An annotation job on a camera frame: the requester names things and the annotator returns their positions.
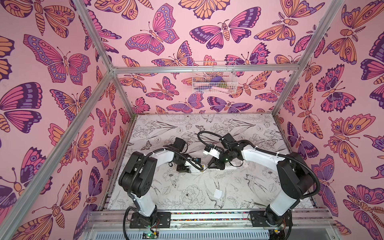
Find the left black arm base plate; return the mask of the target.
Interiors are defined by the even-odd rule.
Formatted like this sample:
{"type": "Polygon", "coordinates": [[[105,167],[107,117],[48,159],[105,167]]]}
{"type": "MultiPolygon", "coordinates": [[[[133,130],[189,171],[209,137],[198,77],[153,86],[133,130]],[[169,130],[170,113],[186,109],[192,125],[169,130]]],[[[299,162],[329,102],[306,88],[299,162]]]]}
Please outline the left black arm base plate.
{"type": "Polygon", "coordinates": [[[150,217],[145,217],[139,213],[133,213],[130,229],[149,229],[155,226],[160,229],[169,229],[171,225],[171,212],[156,212],[150,217]]]}

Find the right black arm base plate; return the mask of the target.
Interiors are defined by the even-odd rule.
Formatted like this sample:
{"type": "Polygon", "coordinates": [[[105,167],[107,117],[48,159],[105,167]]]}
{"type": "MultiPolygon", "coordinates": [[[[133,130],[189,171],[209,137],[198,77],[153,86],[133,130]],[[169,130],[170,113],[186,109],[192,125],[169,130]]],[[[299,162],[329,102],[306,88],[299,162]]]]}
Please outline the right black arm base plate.
{"type": "Polygon", "coordinates": [[[273,211],[250,211],[248,216],[253,227],[282,230],[292,223],[292,211],[288,210],[282,216],[277,216],[273,211]]]}

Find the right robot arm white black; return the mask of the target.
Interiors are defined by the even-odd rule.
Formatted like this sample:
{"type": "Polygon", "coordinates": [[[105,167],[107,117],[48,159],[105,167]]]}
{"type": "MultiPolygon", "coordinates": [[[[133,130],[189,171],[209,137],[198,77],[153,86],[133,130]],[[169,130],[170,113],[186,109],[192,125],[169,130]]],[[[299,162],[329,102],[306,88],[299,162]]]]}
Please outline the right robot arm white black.
{"type": "Polygon", "coordinates": [[[221,147],[205,143],[204,154],[212,156],[209,169],[224,170],[227,164],[238,159],[254,162],[279,176],[281,191],[265,208],[263,214],[255,217],[261,226],[277,227],[292,218],[293,209],[301,200],[312,197],[320,191],[320,181],[298,153],[288,155],[263,150],[249,140],[236,141],[231,134],[218,136],[221,147]]]}

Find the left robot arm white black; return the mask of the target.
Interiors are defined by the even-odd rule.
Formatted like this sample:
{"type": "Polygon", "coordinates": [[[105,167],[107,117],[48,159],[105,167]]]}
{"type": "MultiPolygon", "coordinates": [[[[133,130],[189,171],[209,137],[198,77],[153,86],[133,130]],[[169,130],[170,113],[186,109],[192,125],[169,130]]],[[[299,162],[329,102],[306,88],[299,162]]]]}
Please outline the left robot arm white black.
{"type": "Polygon", "coordinates": [[[157,218],[158,208],[149,194],[157,167],[175,164],[177,170],[186,173],[200,173],[204,170],[201,159],[193,158],[184,152],[186,145],[186,141],[176,138],[171,145],[165,145],[148,154],[135,151],[128,158],[118,184],[133,200],[133,210],[145,225],[153,225],[157,218]]]}

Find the white remote control green sticker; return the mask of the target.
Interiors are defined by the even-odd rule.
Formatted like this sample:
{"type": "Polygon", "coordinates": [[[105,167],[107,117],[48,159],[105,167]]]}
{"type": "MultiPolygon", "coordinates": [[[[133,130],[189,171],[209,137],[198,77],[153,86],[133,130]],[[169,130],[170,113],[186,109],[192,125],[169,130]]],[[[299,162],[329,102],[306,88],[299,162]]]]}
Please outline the white remote control green sticker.
{"type": "Polygon", "coordinates": [[[235,165],[233,165],[232,163],[226,163],[226,165],[225,165],[225,170],[235,170],[235,169],[237,169],[237,168],[240,168],[242,165],[240,165],[240,166],[235,166],[235,165]]]}

